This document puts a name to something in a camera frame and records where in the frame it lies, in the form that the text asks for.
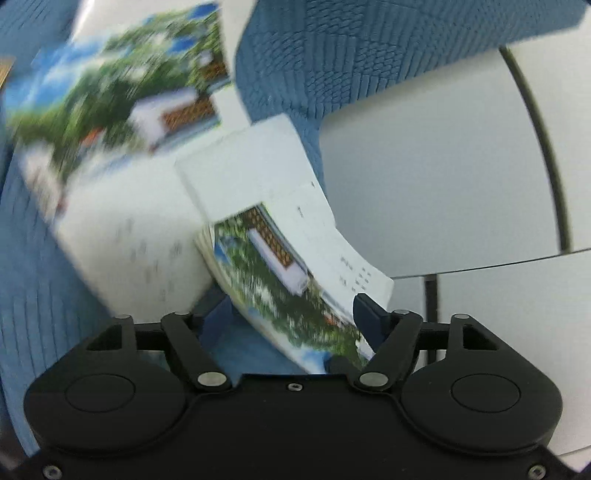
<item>green trees in photo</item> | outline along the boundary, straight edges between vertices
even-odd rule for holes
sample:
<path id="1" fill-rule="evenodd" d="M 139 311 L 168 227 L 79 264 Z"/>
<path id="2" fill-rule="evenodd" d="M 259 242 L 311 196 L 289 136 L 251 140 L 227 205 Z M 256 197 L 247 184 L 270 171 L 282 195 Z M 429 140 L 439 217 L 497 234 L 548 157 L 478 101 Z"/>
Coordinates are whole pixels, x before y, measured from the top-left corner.
<path id="1" fill-rule="evenodd" d="M 214 55 L 222 54 L 222 40 L 217 12 L 213 12 L 206 18 L 199 20 L 187 18 L 187 12 L 155 15 L 144 25 L 110 38 L 105 44 L 105 51 L 116 51 L 125 48 L 135 50 L 153 41 L 163 42 L 183 37 L 194 37 L 197 40 L 197 44 L 193 48 L 193 55 L 198 54 L 204 48 L 212 50 Z"/>
<path id="2" fill-rule="evenodd" d="M 134 129 L 129 122 L 115 122 L 105 132 L 105 144 L 111 148 L 129 143 L 134 137 Z"/>
<path id="3" fill-rule="evenodd" d="M 246 236 L 240 216 L 215 226 L 216 239 L 226 245 L 230 265 L 225 271 L 232 287 L 248 305 L 270 320 L 292 345 L 307 345 L 320 351 L 347 357 L 358 368 L 366 364 L 357 352 L 361 334 L 352 325 L 337 326 L 327 322 L 330 311 L 314 281 L 301 297 L 292 295 L 269 270 L 267 264 Z"/>

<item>booklet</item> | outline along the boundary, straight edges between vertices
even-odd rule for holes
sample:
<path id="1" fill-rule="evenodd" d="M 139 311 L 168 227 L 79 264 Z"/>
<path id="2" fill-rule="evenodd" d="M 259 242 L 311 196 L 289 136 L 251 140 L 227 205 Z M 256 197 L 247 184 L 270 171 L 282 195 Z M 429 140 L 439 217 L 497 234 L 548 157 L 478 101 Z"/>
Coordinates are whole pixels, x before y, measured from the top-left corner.
<path id="1" fill-rule="evenodd" d="M 260 122 L 177 165 L 206 221 L 196 244 L 242 315 L 309 373 L 325 373 L 332 355 L 362 368 L 374 352 L 353 299 L 386 308 L 393 281 L 336 229 L 290 120 Z"/>

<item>screw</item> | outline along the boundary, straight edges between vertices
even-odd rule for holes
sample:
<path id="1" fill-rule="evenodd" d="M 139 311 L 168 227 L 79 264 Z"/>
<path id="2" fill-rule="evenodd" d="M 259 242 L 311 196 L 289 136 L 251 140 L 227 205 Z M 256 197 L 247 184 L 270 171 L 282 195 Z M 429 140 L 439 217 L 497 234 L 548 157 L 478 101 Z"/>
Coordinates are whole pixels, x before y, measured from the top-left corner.
<path id="1" fill-rule="evenodd" d="M 542 480 L 546 476 L 546 467 L 544 465 L 534 465 L 527 472 L 527 478 L 530 480 Z"/>
<path id="2" fill-rule="evenodd" d="M 221 387 L 226 380 L 227 376 L 220 372 L 205 372 L 197 377 L 197 381 L 204 387 Z"/>
<path id="3" fill-rule="evenodd" d="M 367 372 L 359 377 L 359 381 L 366 387 L 383 387 L 389 378 L 380 372 Z"/>
<path id="4" fill-rule="evenodd" d="M 47 478 L 47 480 L 60 480 L 62 472 L 55 465 L 46 465 L 43 467 L 43 476 Z"/>

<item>paper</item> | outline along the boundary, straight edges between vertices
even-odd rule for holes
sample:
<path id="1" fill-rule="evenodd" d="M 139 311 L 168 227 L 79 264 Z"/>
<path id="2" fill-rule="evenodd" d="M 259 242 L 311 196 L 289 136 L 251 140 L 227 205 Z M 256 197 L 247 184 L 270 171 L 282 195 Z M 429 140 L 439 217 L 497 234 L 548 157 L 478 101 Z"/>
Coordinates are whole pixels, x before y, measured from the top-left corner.
<path id="1" fill-rule="evenodd" d="M 312 184 L 319 194 L 314 204 L 318 215 L 335 223 L 287 115 L 258 122 L 206 150 L 183 155 L 177 168 L 196 205 L 210 222 L 286 194 L 302 184 Z"/>

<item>blue fabric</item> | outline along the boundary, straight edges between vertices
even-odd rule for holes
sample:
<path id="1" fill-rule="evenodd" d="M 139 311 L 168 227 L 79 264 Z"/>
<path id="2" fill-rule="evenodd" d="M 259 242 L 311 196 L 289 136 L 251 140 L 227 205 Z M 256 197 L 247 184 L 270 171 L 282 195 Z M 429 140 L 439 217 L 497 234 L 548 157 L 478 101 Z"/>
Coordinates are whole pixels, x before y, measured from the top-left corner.
<path id="1" fill-rule="evenodd" d="M 575 25 L 584 7 L 582 0 L 259 0 L 237 52 L 236 82 L 254 121 L 289 114 L 322 183 L 326 114 L 441 65 Z M 15 75 L 41 46 L 67 38 L 75 10 L 76 0 L 0 1 L 0 56 L 17 58 Z M 40 218 L 0 125 L 2 179 L 0 377 L 17 435 L 33 453 L 22 411 L 27 387 L 108 313 Z M 212 355 L 234 378 L 299 371 L 240 319 Z"/>

